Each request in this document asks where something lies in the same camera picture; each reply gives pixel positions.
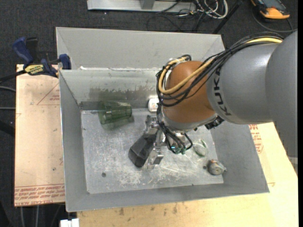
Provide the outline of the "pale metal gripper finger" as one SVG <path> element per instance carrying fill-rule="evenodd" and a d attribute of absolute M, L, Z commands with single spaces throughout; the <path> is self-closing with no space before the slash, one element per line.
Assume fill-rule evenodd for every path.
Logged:
<path fill-rule="evenodd" d="M 147 159 L 147 168 L 153 169 L 162 161 L 164 155 L 160 149 L 153 149 Z"/>
<path fill-rule="evenodd" d="M 145 128 L 143 130 L 144 137 L 151 137 L 158 131 L 158 121 L 156 116 L 147 115 L 145 120 Z"/>

